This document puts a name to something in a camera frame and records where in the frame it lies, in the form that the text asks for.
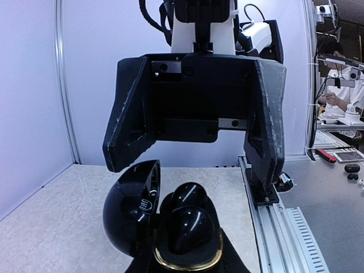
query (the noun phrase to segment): earbud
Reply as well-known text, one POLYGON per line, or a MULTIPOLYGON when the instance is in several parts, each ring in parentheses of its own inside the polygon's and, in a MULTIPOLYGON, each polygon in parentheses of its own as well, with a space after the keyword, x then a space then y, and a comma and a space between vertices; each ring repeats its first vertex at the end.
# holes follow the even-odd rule
POLYGON ((182 206, 198 206, 203 208, 208 200, 206 190, 200 184, 188 182, 179 186, 172 195, 171 210, 182 206))
POLYGON ((213 238, 214 225, 210 216, 196 206, 175 209, 167 225, 169 251, 177 255, 190 252, 197 245, 213 238))

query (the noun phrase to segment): white panel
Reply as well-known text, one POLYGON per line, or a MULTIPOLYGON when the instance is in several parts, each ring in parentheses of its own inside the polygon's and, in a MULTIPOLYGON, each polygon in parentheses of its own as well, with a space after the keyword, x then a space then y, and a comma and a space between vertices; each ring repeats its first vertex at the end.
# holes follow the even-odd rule
MULTIPOLYGON (((161 3, 147 1, 148 10, 157 22, 161 3)), ((267 19, 277 18, 279 22, 289 70, 284 106, 286 146, 289 154, 301 154, 308 90, 303 7, 299 1, 275 0, 265 3, 262 9, 267 19)), ((114 101, 117 61, 145 53, 169 52, 170 47, 163 34, 144 20, 137 0, 65 0, 64 43, 71 108, 82 161, 105 164, 101 147, 114 101)), ((243 137, 243 132, 228 131, 220 133, 213 144, 160 142, 139 160, 160 158, 164 166, 182 167, 232 164, 243 153, 243 137)))
POLYGON ((72 164, 55 73, 53 1, 0 16, 0 220, 72 164))

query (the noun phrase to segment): ceiling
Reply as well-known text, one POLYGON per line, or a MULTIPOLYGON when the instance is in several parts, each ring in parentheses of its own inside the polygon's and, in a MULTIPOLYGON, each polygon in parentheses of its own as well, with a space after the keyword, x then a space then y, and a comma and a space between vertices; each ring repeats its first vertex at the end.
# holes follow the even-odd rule
MULTIPOLYGON (((327 5, 328 0, 313 0, 316 5, 327 5)), ((340 18, 364 25, 364 0, 336 0, 340 18)))

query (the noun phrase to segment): white tabletop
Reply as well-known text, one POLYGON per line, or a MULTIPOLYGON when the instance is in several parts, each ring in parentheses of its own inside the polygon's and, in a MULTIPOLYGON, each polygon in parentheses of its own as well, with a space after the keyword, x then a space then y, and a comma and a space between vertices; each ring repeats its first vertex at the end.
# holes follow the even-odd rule
MULTIPOLYGON (((132 258, 102 226, 106 195, 120 174, 73 165, 0 222, 0 272, 123 273, 132 258)), ((162 199, 188 181, 203 185, 219 221, 252 273, 260 272, 240 168, 162 168, 162 199)))

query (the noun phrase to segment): black hair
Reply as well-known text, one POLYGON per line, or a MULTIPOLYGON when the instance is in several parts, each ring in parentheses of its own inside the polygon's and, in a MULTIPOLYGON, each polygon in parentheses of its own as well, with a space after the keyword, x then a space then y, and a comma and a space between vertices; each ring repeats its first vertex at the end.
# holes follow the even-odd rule
POLYGON ((332 55, 335 51, 344 55, 344 48, 341 43, 336 41, 335 37, 327 36, 318 40, 318 54, 332 55))

